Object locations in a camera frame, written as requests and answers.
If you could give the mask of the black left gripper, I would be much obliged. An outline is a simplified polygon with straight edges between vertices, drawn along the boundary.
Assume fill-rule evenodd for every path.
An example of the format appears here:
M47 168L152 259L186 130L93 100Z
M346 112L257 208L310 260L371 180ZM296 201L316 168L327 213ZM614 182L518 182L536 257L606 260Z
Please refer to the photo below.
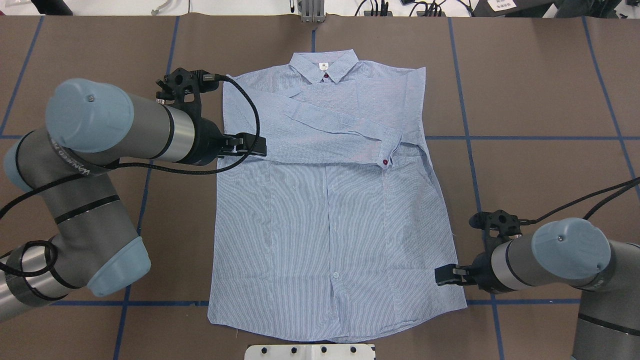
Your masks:
M234 150L236 157L244 155L266 157L265 137L242 132L234 136L221 133L215 123L200 118L195 123L195 137L190 150L192 166L207 166L219 156Z

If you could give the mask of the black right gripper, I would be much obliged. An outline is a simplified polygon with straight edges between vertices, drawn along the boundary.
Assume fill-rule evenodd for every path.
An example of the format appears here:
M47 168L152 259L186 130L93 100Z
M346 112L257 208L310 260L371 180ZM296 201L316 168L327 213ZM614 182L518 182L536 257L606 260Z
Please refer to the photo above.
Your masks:
M490 264L490 256L486 251L478 254L470 265L443 265L434 269L434 280L437 286L476 285L487 293L495 292L494 274Z

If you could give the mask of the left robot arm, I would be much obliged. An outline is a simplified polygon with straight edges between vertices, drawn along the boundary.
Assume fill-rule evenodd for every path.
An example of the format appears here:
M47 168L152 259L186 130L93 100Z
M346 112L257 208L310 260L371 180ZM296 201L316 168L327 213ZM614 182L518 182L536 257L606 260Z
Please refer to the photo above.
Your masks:
M254 131L223 133L202 116L201 94L218 84L233 86L249 105ZM266 155L256 101L234 79L204 74L184 83L158 81L151 100L87 79L69 79L46 107L46 126L28 132L7 151L7 178L23 194L1 214L41 196L57 233L27 241L1 257L1 321L54 305L79 289L105 297L132 285L151 260L109 176L139 167L165 173L183 170L153 160L206 166L222 157Z

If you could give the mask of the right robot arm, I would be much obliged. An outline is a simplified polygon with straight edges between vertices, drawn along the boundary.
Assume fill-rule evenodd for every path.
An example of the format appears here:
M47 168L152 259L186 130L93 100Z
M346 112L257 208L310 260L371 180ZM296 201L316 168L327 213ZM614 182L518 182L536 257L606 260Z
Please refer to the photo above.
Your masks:
M640 355L640 248L610 240L582 218L544 224L530 235L487 224L498 235L470 265L436 268L439 286L490 294L565 284L581 292L573 360L637 360Z

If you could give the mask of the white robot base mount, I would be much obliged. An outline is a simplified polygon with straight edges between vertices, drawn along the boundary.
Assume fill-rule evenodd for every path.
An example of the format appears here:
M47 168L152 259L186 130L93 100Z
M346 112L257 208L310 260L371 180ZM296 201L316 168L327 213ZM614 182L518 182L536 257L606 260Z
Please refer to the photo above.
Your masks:
M245 360L376 360L374 344L268 344L249 346Z

